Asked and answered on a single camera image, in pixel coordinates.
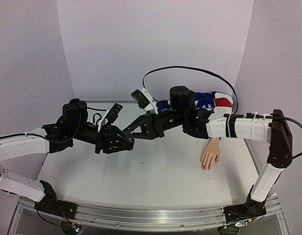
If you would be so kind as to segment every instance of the robotic arm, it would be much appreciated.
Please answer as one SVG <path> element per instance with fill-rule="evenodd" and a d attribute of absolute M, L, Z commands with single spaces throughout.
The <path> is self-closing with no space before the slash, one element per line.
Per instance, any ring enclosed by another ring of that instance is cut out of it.
<path fill-rule="evenodd" d="M 132 150 L 134 140 L 126 138 L 118 127 L 112 125 L 121 109 L 121 105 L 114 104 L 94 124 L 87 122 L 87 103 L 73 99 L 63 106 L 63 115 L 56 123 L 27 133 L 0 136 L 0 162 L 30 154 L 60 152 L 72 147 L 73 139 L 94 144 L 97 154 L 101 151 L 110 154 Z M 74 203 L 57 200 L 56 193 L 48 182 L 28 179 L 10 172 L 2 165 L 0 189 L 39 202 L 38 209 L 43 212 L 54 213 L 59 207 L 68 208 L 65 213 L 68 218 L 72 218 L 76 208 Z"/>
<path fill-rule="evenodd" d="M 138 90 L 132 93 L 140 107 L 149 98 Z M 248 221 L 266 214 L 265 201 L 281 172 L 292 162 L 292 134 L 280 110 L 272 114 L 245 115 L 199 112 L 195 110 L 194 92 L 184 86 L 170 89 L 171 110 L 150 112 L 138 117 L 123 131 L 128 138 L 153 140 L 164 131 L 182 125 L 183 132 L 195 138 L 243 138 L 270 143 L 270 154 L 246 203 L 224 208 L 227 224 Z"/>

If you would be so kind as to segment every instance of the human hand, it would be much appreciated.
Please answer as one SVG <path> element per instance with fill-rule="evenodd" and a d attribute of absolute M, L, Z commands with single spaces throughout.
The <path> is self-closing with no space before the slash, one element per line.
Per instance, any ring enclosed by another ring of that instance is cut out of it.
<path fill-rule="evenodd" d="M 202 170 L 211 170 L 213 165 L 219 162 L 219 158 L 219 138 L 212 138 L 209 140 L 201 156 Z"/>

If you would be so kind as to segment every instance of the gray wall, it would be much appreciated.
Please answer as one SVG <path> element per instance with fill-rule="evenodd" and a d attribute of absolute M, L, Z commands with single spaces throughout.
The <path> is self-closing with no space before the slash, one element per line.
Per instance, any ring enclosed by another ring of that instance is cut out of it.
<path fill-rule="evenodd" d="M 73 97 L 56 0 L 0 0 L 0 135 L 54 123 Z M 44 157 L 3 165 L 35 176 Z M 0 191 L 0 235 L 17 199 Z"/>
<path fill-rule="evenodd" d="M 240 113 L 269 113 L 279 108 L 302 123 L 302 0 L 254 2 L 235 87 Z M 296 154 L 302 151 L 302 130 L 294 125 L 290 128 Z M 251 145 L 263 165 L 268 145 L 254 141 Z M 282 173 L 276 189 L 291 234 L 302 235 L 302 157 Z"/>

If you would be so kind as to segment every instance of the person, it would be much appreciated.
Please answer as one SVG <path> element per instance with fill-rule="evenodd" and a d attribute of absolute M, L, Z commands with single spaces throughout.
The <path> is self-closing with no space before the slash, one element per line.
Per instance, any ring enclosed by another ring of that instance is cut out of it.
<path fill-rule="evenodd" d="M 233 99 L 230 95 L 212 92 L 212 93 L 194 93 L 195 94 L 195 109 L 203 112 L 221 112 L 230 114 L 232 112 Z M 170 105 L 168 100 L 159 101 L 158 111 L 169 110 Z M 201 156 L 202 170 L 212 170 L 213 166 L 220 160 L 220 138 L 211 138 L 205 146 Z"/>

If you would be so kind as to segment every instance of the wall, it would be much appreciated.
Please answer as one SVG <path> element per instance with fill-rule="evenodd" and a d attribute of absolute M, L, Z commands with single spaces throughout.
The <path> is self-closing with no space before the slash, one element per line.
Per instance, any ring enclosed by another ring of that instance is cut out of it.
<path fill-rule="evenodd" d="M 0 135 L 53 123 L 74 97 L 55 0 L 0 0 Z M 34 177 L 45 156 L 3 163 Z M 0 191 L 0 235 L 18 197 Z"/>
<path fill-rule="evenodd" d="M 235 84 L 250 25 L 253 0 L 58 1 L 72 85 L 86 100 L 132 100 L 150 70 L 184 65 L 211 70 Z M 231 92 L 223 82 L 188 70 L 151 74 L 147 89 L 168 98 L 169 89 Z"/>
<path fill-rule="evenodd" d="M 302 0 L 254 2 L 236 89 L 240 113 L 279 108 L 302 123 Z M 302 130 L 290 128 L 296 154 L 302 151 Z M 263 165 L 268 145 L 251 145 Z M 282 173 L 276 189 L 291 234 L 302 235 L 302 157 Z"/>

